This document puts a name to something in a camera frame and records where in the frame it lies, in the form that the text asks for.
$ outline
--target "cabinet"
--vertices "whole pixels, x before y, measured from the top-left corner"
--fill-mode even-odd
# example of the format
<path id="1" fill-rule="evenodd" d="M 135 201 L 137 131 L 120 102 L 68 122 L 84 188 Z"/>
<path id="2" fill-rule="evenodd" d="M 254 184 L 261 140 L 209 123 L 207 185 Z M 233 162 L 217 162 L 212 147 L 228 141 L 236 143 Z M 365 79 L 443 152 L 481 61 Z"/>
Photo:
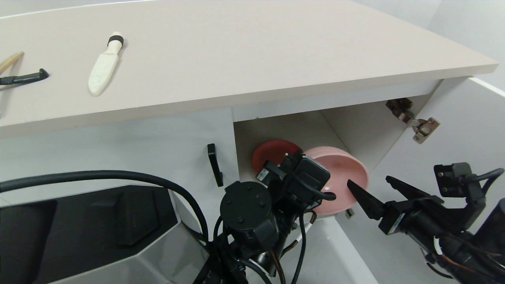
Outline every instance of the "cabinet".
<path id="1" fill-rule="evenodd" d="M 436 164 L 469 162 L 476 173 L 503 167 L 505 137 L 497 128 L 505 92 L 477 78 L 454 78 L 444 80 L 431 94 L 411 99 L 418 118 L 440 121 L 423 144 L 413 140 L 413 130 L 394 118 L 385 102 L 235 122 L 240 178 L 254 179 L 250 155 L 258 141 L 271 138 L 290 140 L 303 149 L 327 145 L 350 152 L 370 172 L 369 191 L 384 202 L 405 199 L 386 183 L 387 175 L 440 196 L 433 173 Z M 493 184 L 487 194 L 487 207 L 470 231 L 476 232 L 505 197 L 504 186 L 503 178 Z M 449 208 L 465 204 L 464 199 L 444 200 Z M 433 273 L 408 236 L 385 236 L 377 227 L 378 221 L 370 220 L 359 205 L 353 209 L 356 214 L 350 220 L 343 214 L 338 214 L 336 220 L 377 282 L 454 282 Z M 332 242 L 328 238 L 320 246 Z M 321 253 L 314 260 L 322 255 L 331 259 L 332 254 Z M 332 261 L 338 262 L 335 255 Z"/>
<path id="2" fill-rule="evenodd" d="M 353 2 L 287 3 L 134 2 L 0 19 L 17 27 L 0 30 L 5 54 L 25 51 L 9 75 L 40 67 L 51 73 L 0 93 L 0 180 L 89 169 L 145 172 L 188 189 L 212 226 L 224 188 L 207 157 L 211 143 L 224 186 L 253 180 L 254 148 L 283 138 L 303 149 L 350 152 L 384 201 L 399 198 L 386 175 L 430 192 L 437 189 L 435 164 L 467 161 L 475 172 L 503 166 L 496 128 L 504 94 L 466 77 L 492 72 L 494 60 Z M 116 28 L 126 38 L 122 61 L 106 91 L 91 97 L 85 82 Z M 421 145 L 385 106 L 404 97 L 418 117 L 441 123 Z M 481 219 L 504 195 L 504 182 L 489 192 Z M 1 194 L 0 206 L 119 184 L 26 188 Z M 445 281 L 425 267 L 411 240 L 382 235 L 377 222 L 354 209 L 350 220 L 328 216 L 309 231 L 300 283 Z M 298 249 L 282 259 L 286 275 Z"/>
<path id="3" fill-rule="evenodd" d="M 213 223 L 219 216 L 213 201 L 220 201 L 224 191 L 217 187 L 207 144 L 216 145 L 226 186 L 238 180 L 233 137 L 231 110 L 216 109 L 0 139 L 1 180 L 99 169 L 153 174 L 187 188 Z M 7 192 L 2 199 L 18 204 L 124 184 L 128 182 L 55 184 Z"/>

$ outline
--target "bowl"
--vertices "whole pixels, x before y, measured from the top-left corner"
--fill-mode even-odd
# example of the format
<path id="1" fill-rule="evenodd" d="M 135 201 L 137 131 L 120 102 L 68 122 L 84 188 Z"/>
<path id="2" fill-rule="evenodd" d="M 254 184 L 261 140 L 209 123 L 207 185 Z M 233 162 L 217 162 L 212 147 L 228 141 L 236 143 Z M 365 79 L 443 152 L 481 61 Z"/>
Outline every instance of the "bowl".
<path id="1" fill-rule="evenodd" d="M 286 153 L 293 155 L 300 150 L 295 143 L 281 139 L 268 140 L 261 143 L 252 154 L 252 167 L 258 173 L 267 160 L 279 165 L 284 160 Z"/>
<path id="2" fill-rule="evenodd" d="M 349 179 L 367 189 L 368 173 L 365 166 L 346 151 L 334 147 L 315 147 L 305 151 L 304 154 L 316 160 L 330 172 L 330 179 L 321 191 L 333 192 L 337 195 L 334 201 L 323 200 L 320 206 L 314 208 L 316 213 L 335 214 L 349 209 L 356 203 L 356 198 L 347 188 Z"/>

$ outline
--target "red plate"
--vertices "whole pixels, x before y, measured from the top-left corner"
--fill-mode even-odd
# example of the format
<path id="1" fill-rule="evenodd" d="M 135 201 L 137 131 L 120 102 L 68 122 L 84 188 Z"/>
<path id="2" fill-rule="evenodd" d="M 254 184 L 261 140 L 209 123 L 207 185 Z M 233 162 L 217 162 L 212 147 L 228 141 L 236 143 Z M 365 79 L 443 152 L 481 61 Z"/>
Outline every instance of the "red plate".
<path id="1" fill-rule="evenodd" d="M 286 140 L 274 139 L 263 142 L 254 150 L 252 169 L 258 173 L 267 160 L 280 164 L 286 153 L 293 155 L 298 150 L 300 147 Z"/>

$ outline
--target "cabinet door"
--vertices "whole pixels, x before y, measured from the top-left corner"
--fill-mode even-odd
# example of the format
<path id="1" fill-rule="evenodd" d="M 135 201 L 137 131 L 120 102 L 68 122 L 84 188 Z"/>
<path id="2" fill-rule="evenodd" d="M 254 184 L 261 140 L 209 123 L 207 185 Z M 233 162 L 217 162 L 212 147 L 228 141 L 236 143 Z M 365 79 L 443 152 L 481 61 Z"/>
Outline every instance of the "cabinet door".
<path id="1" fill-rule="evenodd" d="M 440 126 L 423 143 L 413 141 L 408 128 L 370 175 L 369 192 L 383 202 L 405 198 L 385 181 L 394 176 L 421 190 L 439 195 L 433 173 L 437 164 L 470 163 L 474 173 L 482 174 L 505 167 L 503 114 L 505 92 L 476 78 L 447 79 L 419 113 L 419 118 L 434 117 Z M 475 232 L 505 198 L 505 176 L 487 194 L 487 207 L 470 231 Z M 464 199 L 444 198 L 445 206 L 463 207 Z M 359 254 L 379 283 L 454 283 L 425 264 L 417 244 L 404 234 L 384 235 L 359 205 L 351 220 L 337 218 Z"/>
<path id="2" fill-rule="evenodd" d="M 79 170 L 130 170 L 169 179 L 200 204 L 209 226 L 219 216 L 217 187 L 207 154 L 214 143 L 224 186 L 239 179 L 231 109 L 81 127 L 0 140 L 0 180 Z M 18 204 L 139 183 L 94 180 L 24 188 L 1 194 Z"/>

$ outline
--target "cabinet handle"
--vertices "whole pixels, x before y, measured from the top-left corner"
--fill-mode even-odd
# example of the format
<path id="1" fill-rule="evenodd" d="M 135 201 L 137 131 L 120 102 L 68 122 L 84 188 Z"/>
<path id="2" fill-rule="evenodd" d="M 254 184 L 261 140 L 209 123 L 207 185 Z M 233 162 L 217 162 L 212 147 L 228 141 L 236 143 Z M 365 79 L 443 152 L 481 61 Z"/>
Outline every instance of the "cabinet handle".
<path id="1" fill-rule="evenodd" d="M 212 171 L 214 172 L 214 177 L 216 178 L 216 183 L 218 184 L 218 187 L 222 187 L 223 173 L 219 170 L 216 145 L 214 143 L 207 145 L 207 153 L 209 154 L 209 161 L 212 166 Z"/>

